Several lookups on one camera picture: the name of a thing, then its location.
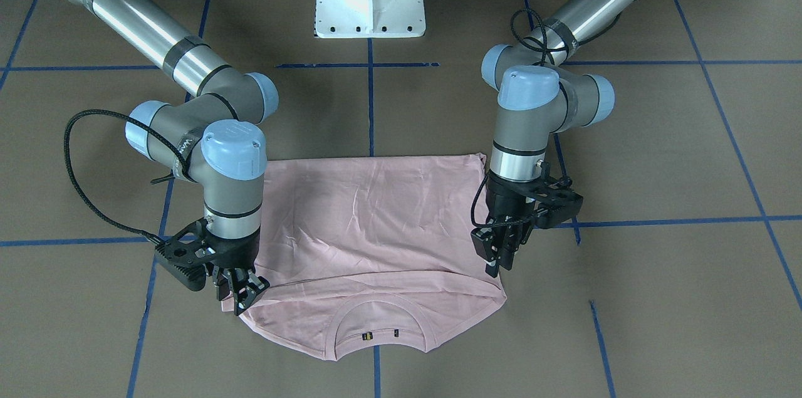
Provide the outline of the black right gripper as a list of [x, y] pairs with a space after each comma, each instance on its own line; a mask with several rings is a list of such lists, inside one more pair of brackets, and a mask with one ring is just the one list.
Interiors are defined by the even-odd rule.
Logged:
[[217, 288], [217, 300], [232, 298], [235, 315], [242, 315], [259, 296], [269, 289], [266, 278], [255, 272], [254, 261], [259, 250], [260, 229], [243, 238], [221, 238], [204, 228], [200, 232], [202, 269]]

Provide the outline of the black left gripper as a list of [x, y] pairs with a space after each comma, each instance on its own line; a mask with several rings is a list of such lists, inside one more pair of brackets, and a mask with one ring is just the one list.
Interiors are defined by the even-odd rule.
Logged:
[[531, 190], [533, 181], [514, 182], [503, 179], [496, 173], [486, 175], [487, 196], [485, 202], [489, 209], [486, 224], [501, 224], [496, 228], [474, 228], [471, 238], [477, 255], [489, 261], [485, 267], [487, 275], [496, 278], [499, 270], [512, 269], [516, 252], [521, 244], [529, 240], [533, 228], [534, 210], [538, 204], [532, 198], [519, 193]]

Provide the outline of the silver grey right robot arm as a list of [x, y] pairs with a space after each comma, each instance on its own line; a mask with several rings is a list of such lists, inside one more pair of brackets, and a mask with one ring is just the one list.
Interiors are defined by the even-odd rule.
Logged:
[[[261, 73], [239, 73], [152, 0], [67, 1], [114, 29], [191, 95], [178, 106], [147, 101], [129, 115], [92, 109], [71, 117], [63, 155], [72, 186], [99, 218], [152, 242], [157, 261], [187, 289], [202, 290], [212, 279], [217, 299], [231, 299], [235, 315], [242, 315], [269, 288], [254, 266], [268, 163], [259, 124], [278, 109], [277, 87]], [[169, 179], [200, 184], [203, 216], [165, 239], [97, 209], [71, 163], [71, 132], [90, 115], [122, 119], [133, 149], [168, 167]]]

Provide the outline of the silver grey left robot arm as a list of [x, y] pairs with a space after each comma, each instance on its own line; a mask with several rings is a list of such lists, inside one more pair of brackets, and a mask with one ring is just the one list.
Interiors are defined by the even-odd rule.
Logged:
[[638, 0], [569, 0], [550, 18], [531, 14], [530, 35], [515, 46], [498, 45], [484, 56], [481, 75], [498, 92], [489, 172], [479, 193], [489, 215], [471, 232], [487, 275], [510, 270], [533, 229], [550, 229], [578, 215], [583, 197], [568, 176], [550, 174], [545, 150], [553, 134], [607, 118], [615, 103], [612, 84], [600, 75], [562, 69], [585, 44], [606, 33]]

